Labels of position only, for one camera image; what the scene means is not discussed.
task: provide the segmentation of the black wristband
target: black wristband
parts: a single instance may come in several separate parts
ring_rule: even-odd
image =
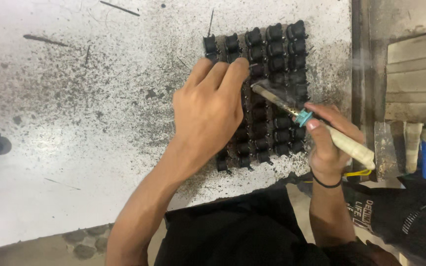
[[[315,175],[314,175],[314,174],[312,174],[312,176],[313,176],[313,179],[315,179],[315,181],[316,181],[318,184],[320,184],[321,186],[323,186],[323,187],[325,187],[325,188],[335,188],[335,187],[338,187],[338,186],[341,184],[341,178],[339,179],[338,184],[334,184],[334,185],[326,185],[326,184],[321,183],[321,182],[320,182],[320,180],[318,180],[318,179],[315,177]]]

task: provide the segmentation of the yellow wire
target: yellow wire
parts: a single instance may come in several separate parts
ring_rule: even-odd
[[[371,170],[366,169],[366,170],[358,171],[358,172],[345,173],[345,177],[369,176],[371,172],[372,172]]]

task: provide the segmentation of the soldering iron handle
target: soldering iron handle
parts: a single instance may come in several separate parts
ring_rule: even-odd
[[[326,125],[330,132],[331,139],[336,147],[344,151],[346,154],[362,163],[367,169],[374,170],[376,165],[374,164],[374,152],[364,145],[359,144],[352,138],[344,135],[340,131]]]

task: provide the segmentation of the table surface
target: table surface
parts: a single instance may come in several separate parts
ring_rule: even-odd
[[[0,0],[0,246],[113,222],[174,133],[172,94],[202,37],[305,21],[310,95],[349,116],[349,0]],[[26,39],[30,34],[66,46]],[[267,187],[306,155],[217,173],[210,162],[169,209]]]

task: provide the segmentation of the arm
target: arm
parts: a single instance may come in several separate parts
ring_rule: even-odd
[[[175,136],[139,184],[111,230],[106,265],[147,265],[147,246],[176,189],[233,136],[243,118],[241,85],[248,62],[202,58],[173,98]]]
[[[359,143],[363,142],[363,134],[355,125],[341,116],[336,107],[310,103],[305,106],[329,121],[337,130]],[[307,123],[307,130],[316,145],[310,156],[310,167],[313,174],[323,184],[337,184],[349,156],[334,146],[331,136],[322,122],[311,119]],[[313,182],[310,224],[315,242],[319,247],[337,246],[355,241],[353,222],[349,217],[341,186],[325,188],[318,182]]]

